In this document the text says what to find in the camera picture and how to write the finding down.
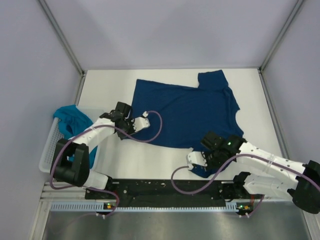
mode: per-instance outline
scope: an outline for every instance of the metal floor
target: metal floor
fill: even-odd
[[[264,202],[249,219],[233,213],[117,213],[106,220],[81,212],[53,212],[43,240],[310,240],[302,211],[290,202]]]

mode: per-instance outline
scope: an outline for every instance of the cable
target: cable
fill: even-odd
[[[157,111],[150,110],[150,111],[147,111],[147,113],[148,113],[148,114],[150,114],[150,113],[156,114],[156,115],[158,115],[158,117],[159,117],[159,119],[160,119],[160,126],[159,126],[158,132],[156,133],[156,135],[155,135],[153,138],[151,138],[151,139],[149,139],[149,140],[139,140],[139,139],[136,139],[136,138],[130,136],[129,134],[127,134],[127,133],[126,133],[125,131],[123,131],[122,129],[120,129],[120,128],[116,127],[116,126],[113,126],[113,125],[103,124],[103,125],[95,126],[94,128],[95,128],[95,129],[106,128],[106,127],[107,127],[107,128],[113,128],[113,129],[115,129],[116,131],[123,133],[123,134],[124,134],[125,136],[127,136],[129,139],[135,140],[135,141],[140,142],[140,143],[150,143],[151,141],[155,140],[155,139],[159,136],[159,134],[160,134],[160,132],[161,132],[161,130],[162,130],[163,121],[162,121],[162,117],[161,117],[160,113],[158,113]],[[86,134],[86,133],[88,133],[88,132],[90,132],[90,131],[92,131],[92,130],[93,130],[92,128],[89,128],[89,129],[87,129],[87,130],[79,133],[78,135],[74,136],[74,137],[71,138],[71,139],[63,146],[63,148],[60,150],[59,154],[57,155],[56,159],[54,160],[54,163],[53,163],[52,169],[51,169],[51,173],[50,173],[49,183],[50,183],[50,186],[51,186],[52,189],[61,190],[61,189],[68,189],[68,188],[76,187],[76,186],[74,186],[74,185],[67,185],[67,186],[62,186],[62,187],[56,187],[56,186],[54,186],[54,172],[55,172],[55,170],[56,170],[58,161],[59,161],[59,159],[62,157],[62,154],[63,154],[63,152],[66,150],[66,148],[67,148],[75,139],[81,137],[82,135],[84,135],[84,134]],[[120,199],[119,199],[119,196],[118,196],[117,194],[115,194],[115,193],[112,192],[112,191],[102,190],[102,189],[98,189],[98,188],[94,188],[94,187],[88,187],[87,189],[92,190],[92,191],[97,191],[97,192],[106,193],[106,194],[111,194],[111,195],[115,196],[115,198],[116,198],[115,206],[114,206],[114,208],[112,209],[112,211],[109,212],[108,215],[106,215],[106,217],[109,217],[109,216],[111,216],[112,214],[115,213],[115,210],[117,209],[117,207],[118,207],[118,205],[119,205],[119,203],[120,203]],[[75,218],[75,219],[72,220],[71,222],[67,223],[67,224],[66,224],[62,229],[60,229],[59,231],[54,231],[54,230],[52,230],[52,229],[50,229],[50,230],[51,230],[51,232],[52,232],[53,234],[57,235],[57,234],[61,233],[63,230],[65,230],[68,226],[70,226],[71,224],[73,224],[73,223],[75,223],[76,221],[78,221],[79,219],[81,219],[81,218],[83,218],[83,217],[86,217],[86,216],[92,216],[92,215],[98,216],[99,214],[98,214],[98,213],[92,213],[92,212],[86,213],[86,214],[83,214],[83,215]]]
[[[116,127],[116,126],[113,126],[113,125],[102,124],[102,125],[95,126],[94,128],[95,128],[95,129],[105,128],[105,127],[107,127],[107,128],[113,128],[113,129],[115,129],[116,131],[124,134],[124,135],[125,135],[126,137],[128,137],[129,139],[135,140],[135,141],[140,142],[140,143],[150,143],[151,141],[155,140],[155,139],[159,136],[159,134],[160,134],[160,132],[161,132],[161,130],[162,130],[163,122],[162,122],[162,117],[161,117],[161,115],[160,115],[157,111],[150,110],[150,111],[147,111],[147,113],[148,113],[148,114],[149,114],[149,113],[157,114],[158,117],[159,117],[159,119],[160,119],[160,127],[159,127],[158,132],[156,133],[156,135],[155,135],[153,138],[151,138],[151,139],[149,139],[149,140],[139,140],[139,139],[136,139],[136,138],[132,137],[131,135],[127,134],[127,133],[126,133],[125,131],[123,131],[122,129],[120,129],[120,128]],[[75,139],[81,137],[82,135],[84,135],[84,134],[86,134],[86,133],[88,133],[88,132],[90,132],[90,131],[92,131],[92,130],[93,130],[92,128],[88,128],[87,130],[85,130],[85,131],[79,133],[78,135],[74,136],[73,138],[71,138],[71,139],[63,146],[63,148],[61,149],[61,151],[60,151],[59,154],[57,155],[57,157],[56,157],[56,159],[54,160],[54,163],[53,163],[53,165],[52,165],[52,170],[51,170],[51,173],[50,173],[50,181],[49,181],[50,186],[51,186],[52,189],[61,190],[61,189],[68,189],[68,188],[74,187],[73,185],[67,185],[67,186],[62,186],[62,187],[56,187],[56,186],[54,186],[53,180],[54,180],[55,169],[56,169],[56,167],[57,167],[57,164],[58,164],[59,159],[62,157],[62,154],[63,154],[63,152],[66,150],[66,148],[67,148]]]
[[[205,152],[204,152],[204,151],[202,151],[202,152],[201,152],[201,156],[202,156],[205,160],[207,160],[207,158],[206,158],[206,155],[205,155]]]
[[[254,204],[255,204],[255,195],[251,195],[251,198],[252,198],[252,203],[251,203],[251,205],[253,206]]]
[[[223,215],[224,216],[228,216],[228,217],[236,217],[236,218],[249,218],[251,217],[261,206],[261,203],[263,202],[265,196],[262,195],[260,198],[260,201],[257,203],[256,207],[252,210],[252,212],[247,213],[246,215],[237,215],[237,214],[228,214],[228,212],[224,212]]]
[[[205,190],[210,184],[212,184],[212,182],[217,178],[217,176],[219,175],[219,173],[221,173],[222,170],[223,170],[229,163],[231,163],[234,159],[239,158],[239,157],[255,158],[255,159],[261,160],[261,161],[263,161],[263,162],[265,162],[265,163],[269,163],[269,162],[270,162],[269,160],[267,160],[267,159],[265,159],[265,158],[263,158],[263,157],[256,156],[256,155],[253,155],[253,154],[248,154],[248,153],[243,153],[243,154],[234,155],[234,156],[230,157],[230,158],[218,169],[218,171],[214,174],[214,176],[213,176],[204,186],[202,186],[202,187],[200,187],[199,189],[194,190],[194,191],[183,191],[183,190],[181,190],[180,188],[178,188],[178,187],[176,186],[176,184],[175,184],[175,182],[174,182],[174,176],[175,176],[176,172],[178,172],[180,169],[187,169],[187,168],[189,168],[189,166],[180,166],[180,167],[178,167],[176,170],[173,171],[173,173],[172,173],[172,175],[171,175],[171,179],[170,179],[170,180],[171,180],[171,184],[172,184],[173,188],[174,188],[175,190],[177,190],[177,191],[178,191],[179,193],[181,193],[181,194],[186,194],[186,195],[198,194],[198,193],[202,192],[203,190]],[[289,167],[282,166],[282,165],[280,165],[280,164],[278,164],[278,163],[276,163],[276,162],[272,162],[271,164],[272,164],[272,165],[275,165],[275,166],[277,166],[277,167],[279,167],[279,168],[282,168],[282,169],[284,169],[284,170],[287,170],[287,171],[289,171],[289,172],[291,172],[291,173],[293,173],[293,174],[295,174],[295,175],[298,175],[299,177],[307,180],[309,183],[311,183],[311,184],[320,192],[320,186],[318,186],[318,185],[316,184],[316,182],[313,181],[311,178],[309,178],[309,177],[303,175],[302,173],[297,172],[297,171],[295,171],[295,170],[293,170],[293,169],[291,169],[291,168],[289,168]]]

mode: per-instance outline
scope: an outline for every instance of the white cable tray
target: white cable tray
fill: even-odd
[[[110,212],[103,202],[53,202],[52,212]],[[218,207],[117,207],[115,212],[238,212],[236,202]]]

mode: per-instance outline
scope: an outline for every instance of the white tabletop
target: white tabletop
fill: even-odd
[[[117,102],[131,104],[137,79],[198,87],[198,73],[218,69],[136,69],[89,70],[79,105],[113,110]],[[275,129],[257,69],[223,69],[240,107],[236,121],[244,138],[257,147],[281,156]],[[130,139],[120,141],[116,134],[102,143],[95,171],[112,178],[170,179],[172,172],[186,165],[190,149],[154,146]],[[260,173],[254,168],[232,163],[217,179],[232,180],[241,171]],[[203,179],[181,170],[175,179]]]

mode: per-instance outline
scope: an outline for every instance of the blue t-shirt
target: blue t-shirt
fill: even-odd
[[[151,142],[153,145],[171,148],[193,148],[208,151],[201,140],[212,131],[228,138],[242,137],[244,132],[236,122],[240,109],[222,70],[198,74],[198,88],[164,84],[138,79],[132,101],[133,117],[144,111],[155,110],[163,119],[162,131]],[[150,127],[134,135],[140,140],[151,139],[159,130],[158,116],[148,116]],[[213,171],[199,170],[201,177]]]

